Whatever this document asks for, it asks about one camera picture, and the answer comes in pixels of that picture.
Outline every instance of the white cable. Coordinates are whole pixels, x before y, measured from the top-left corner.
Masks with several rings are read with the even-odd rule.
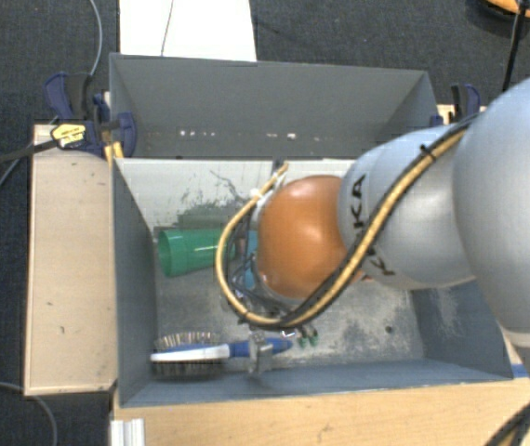
[[[23,394],[23,388],[21,388],[19,385],[13,385],[12,383],[0,382],[0,388],[5,388],[11,391],[17,391],[18,393]],[[50,410],[46,402],[40,397],[31,396],[28,398],[34,400],[37,404],[40,405],[42,410],[44,410],[44,413],[48,418],[48,422],[50,423],[50,427],[52,428],[52,446],[57,446],[57,444],[59,444],[59,429],[57,427],[57,420],[54,417],[54,414],[52,414],[52,411]]]
[[[99,16],[98,7],[96,6],[96,2],[94,0],[89,0],[89,3],[91,4],[91,7],[94,9],[94,13],[96,14],[96,22],[98,24],[98,54],[96,55],[96,60],[94,61],[93,66],[91,67],[91,71],[89,72],[90,76],[93,76],[96,73],[96,69],[99,65],[99,59],[101,58],[101,50],[103,47],[103,41],[104,41],[104,31],[101,26],[101,18]]]
[[[166,23],[166,29],[164,30],[164,39],[162,40],[162,51],[160,52],[160,56],[164,55],[166,37],[168,36],[168,30],[170,29],[170,21],[172,20],[172,10],[174,10],[174,0],[170,0],[170,11],[168,12],[168,21]]]

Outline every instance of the green plastic cup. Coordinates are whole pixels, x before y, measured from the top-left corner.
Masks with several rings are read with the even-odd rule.
[[[214,266],[221,233],[222,230],[162,231],[157,250],[164,274],[172,278]]]

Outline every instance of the gray box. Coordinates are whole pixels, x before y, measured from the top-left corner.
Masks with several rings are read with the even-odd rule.
[[[159,230],[189,219],[220,227],[269,177],[272,159],[290,159],[290,178],[341,176],[362,151],[428,125],[436,106],[424,72],[122,55],[111,57],[111,94],[113,111],[131,110],[139,126],[136,157],[112,173],[121,406],[512,378],[473,283],[410,293],[366,282],[314,322],[317,348],[295,346],[270,372],[251,376],[232,360],[211,380],[156,379],[149,358],[160,335],[248,335],[223,306],[213,269],[164,276]]]

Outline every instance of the gray carpet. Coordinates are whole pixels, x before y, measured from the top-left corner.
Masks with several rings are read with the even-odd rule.
[[[96,0],[105,32],[95,91],[108,86],[107,54],[118,42],[117,0]],[[421,69],[439,102],[454,82],[474,84],[483,102],[500,91],[511,21],[476,0],[251,0],[258,58]],[[97,43],[86,0],[0,0],[0,154],[26,145],[33,124],[52,117],[41,86],[58,71],[88,71]],[[513,83],[530,75],[530,25]],[[28,163],[0,192],[0,380],[21,384],[28,246]],[[107,441],[106,394],[52,397],[59,444]],[[49,444],[30,401],[0,390],[0,445]]]

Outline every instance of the beige panel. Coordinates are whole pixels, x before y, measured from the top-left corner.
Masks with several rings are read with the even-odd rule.
[[[36,127],[36,143],[47,138]],[[79,151],[33,158],[24,387],[108,389],[116,378],[108,165]]]
[[[466,386],[153,408],[115,407],[145,419],[146,446],[482,445],[530,401],[530,380]],[[530,435],[524,446],[530,446]]]

